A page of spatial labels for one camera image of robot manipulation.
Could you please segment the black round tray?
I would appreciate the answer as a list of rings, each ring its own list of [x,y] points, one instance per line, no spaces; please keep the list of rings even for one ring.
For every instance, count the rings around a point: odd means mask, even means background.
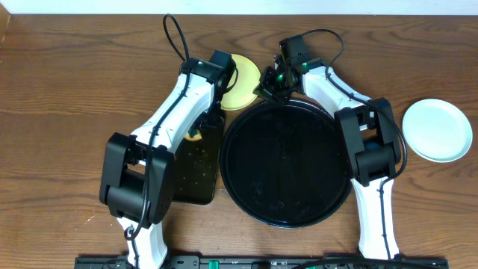
[[[281,228],[325,220],[352,188],[333,119],[300,99],[262,102],[238,116],[223,138],[220,172],[238,207]]]

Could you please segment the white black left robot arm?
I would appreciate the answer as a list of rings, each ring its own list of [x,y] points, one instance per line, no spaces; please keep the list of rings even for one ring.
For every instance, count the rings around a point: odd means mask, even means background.
[[[173,201],[175,153],[188,131],[218,117],[235,76],[228,53],[215,51],[209,61],[187,59],[160,108],[131,134],[109,138],[99,200],[123,228],[127,268],[160,268],[165,262],[161,222]]]

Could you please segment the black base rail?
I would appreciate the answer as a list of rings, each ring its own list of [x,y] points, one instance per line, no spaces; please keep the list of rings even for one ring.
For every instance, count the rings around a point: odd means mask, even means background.
[[[354,268],[436,268],[448,269],[446,259],[397,258],[392,260],[366,259],[352,256],[326,256],[321,259],[280,258],[211,258],[173,256],[160,269],[354,269]]]

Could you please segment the yellow green sponge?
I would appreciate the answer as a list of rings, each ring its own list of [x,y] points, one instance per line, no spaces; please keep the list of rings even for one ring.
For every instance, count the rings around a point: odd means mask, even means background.
[[[202,133],[198,129],[191,128],[186,132],[184,139],[189,141],[198,141],[202,139]]]

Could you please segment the light blue plate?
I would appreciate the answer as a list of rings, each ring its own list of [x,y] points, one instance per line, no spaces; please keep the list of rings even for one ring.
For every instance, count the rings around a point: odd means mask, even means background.
[[[438,163],[456,161],[471,148],[472,132],[405,132],[411,149],[420,157]]]
[[[411,105],[402,121],[405,132],[472,132],[468,118],[455,105],[440,99],[423,99]]]

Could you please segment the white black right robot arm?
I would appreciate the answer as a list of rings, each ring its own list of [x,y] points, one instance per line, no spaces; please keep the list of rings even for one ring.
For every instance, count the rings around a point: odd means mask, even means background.
[[[254,93],[285,103],[293,92],[318,102],[334,119],[356,194],[360,253],[367,259],[395,259],[400,251],[394,238],[391,192],[401,155],[400,130],[390,104],[358,93],[321,58],[300,57],[291,64],[277,55]]]

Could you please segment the yellow plate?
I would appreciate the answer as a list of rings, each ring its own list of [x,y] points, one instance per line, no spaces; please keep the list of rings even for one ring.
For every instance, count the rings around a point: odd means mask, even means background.
[[[258,67],[242,55],[232,54],[238,72],[232,76],[228,87],[232,87],[223,95],[221,108],[224,111],[236,111],[250,105],[257,95],[253,93],[258,86],[261,73]]]

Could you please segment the black rectangular tray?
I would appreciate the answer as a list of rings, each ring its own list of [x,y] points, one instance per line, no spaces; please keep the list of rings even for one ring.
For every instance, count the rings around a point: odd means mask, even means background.
[[[207,205],[214,198],[225,122],[225,112],[220,110],[201,125],[200,140],[181,142],[173,165],[175,202]]]

